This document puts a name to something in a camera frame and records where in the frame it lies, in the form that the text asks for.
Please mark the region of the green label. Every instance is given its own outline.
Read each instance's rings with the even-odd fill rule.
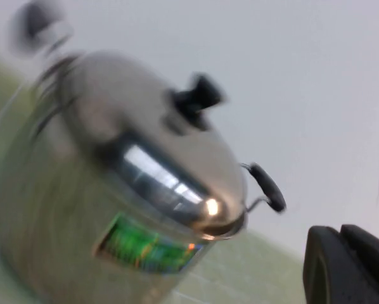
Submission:
[[[118,215],[95,254],[146,272],[175,273],[185,268],[201,248],[199,244],[173,242]]]

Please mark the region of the tiled floor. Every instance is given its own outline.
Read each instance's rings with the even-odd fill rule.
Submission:
[[[29,93],[0,67],[0,157],[32,107]],[[303,303],[302,262],[251,232],[219,243],[165,304]],[[0,304],[39,303],[0,262]]]

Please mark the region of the pot lid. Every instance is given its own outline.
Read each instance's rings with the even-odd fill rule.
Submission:
[[[245,184],[231,150],[203,114],[221,94],[204,75],[173,90],[115,53],[75,60],[65,76],[65,112],[77,141],[137,195],[192,229],[221,236],[245,219]]]

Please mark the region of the black object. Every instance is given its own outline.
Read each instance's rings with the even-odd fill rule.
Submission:
[[[203,110],[215,106],[222,101],[222,96],[216,86],[206,75],[198,75],[192,90],[175,92],[172,91],[172,102],[175,109],[192,126],[207,130],[208,126],[203,119]]]
[[[18,11],[15,24],[13,24],[17,36],[17,47],[28,53],[41,48],[49,39],[46,31],[57,21],[58,16],[54,9],[47,4],[40,1],[26,4]]]
[[[303,279],[307,304],[379,303],[379,239],[355,225],[311,227]]]
[[[250,166],[244,163],[241,165],[248,170],[248,173],[250,173],[255,179],[263,193],[266,195],[264,198],[257,198],[247,208],[247,212],[251,212],[262,201],[265,201],[275,212],[283,212],[286,209],[284,196],[267,172],[256,163],[253,163]]]

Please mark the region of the side handle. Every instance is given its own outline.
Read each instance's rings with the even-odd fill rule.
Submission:
[[[247,212],[251,212],[261,201],[265,201],[275,212],[283,212],[286,209],[284,196],[267,172],[256,163],[251,165],[242,163],[241,166],[248,170],[265,195],[265,197],[257,198],[247,208]]]

